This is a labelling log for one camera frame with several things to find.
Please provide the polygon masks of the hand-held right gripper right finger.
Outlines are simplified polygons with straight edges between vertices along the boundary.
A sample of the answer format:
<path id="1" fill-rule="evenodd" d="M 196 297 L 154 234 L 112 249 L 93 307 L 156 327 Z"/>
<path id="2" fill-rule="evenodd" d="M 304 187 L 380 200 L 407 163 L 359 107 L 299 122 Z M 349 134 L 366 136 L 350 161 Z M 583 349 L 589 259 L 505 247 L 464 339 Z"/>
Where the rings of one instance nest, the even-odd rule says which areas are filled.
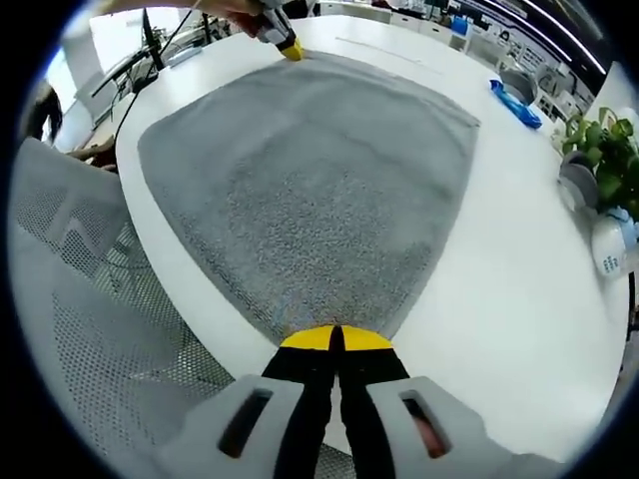
<path id="1" fill-rule="evenodd" d="M 514 453 L 473 409 L 410 376 L 383 336 L 345 326 L 340 415 L 359 478 L 557 478 L 560 463 Z"/>

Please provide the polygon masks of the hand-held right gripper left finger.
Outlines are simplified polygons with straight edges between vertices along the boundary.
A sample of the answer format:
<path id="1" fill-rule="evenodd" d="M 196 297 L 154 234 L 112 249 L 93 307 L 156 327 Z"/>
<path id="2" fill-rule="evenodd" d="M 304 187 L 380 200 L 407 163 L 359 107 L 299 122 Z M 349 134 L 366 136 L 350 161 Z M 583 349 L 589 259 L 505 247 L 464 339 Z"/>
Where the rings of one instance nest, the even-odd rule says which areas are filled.
<path id="1" fill-rule="evenodd" d="M 186 415 L 159 451 L 171 478 L 311 478 L 330 419 L 333 329 L 299 331 L 260 375 L 246 375 Z"/>

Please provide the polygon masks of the person's left hand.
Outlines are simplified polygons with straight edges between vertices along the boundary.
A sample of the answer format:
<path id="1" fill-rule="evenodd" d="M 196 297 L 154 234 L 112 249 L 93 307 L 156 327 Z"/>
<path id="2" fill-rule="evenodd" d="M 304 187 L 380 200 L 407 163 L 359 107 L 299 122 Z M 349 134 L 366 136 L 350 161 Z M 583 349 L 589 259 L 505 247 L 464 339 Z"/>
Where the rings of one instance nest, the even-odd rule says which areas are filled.
<path id="1" fill-rule="evenodd" d="M 220 7 L 220 15 L 237 25 L 251 38 L 256 38 L 260 30 L 259 16 L 263 10 L 261 3 L 232 1 Z"/>

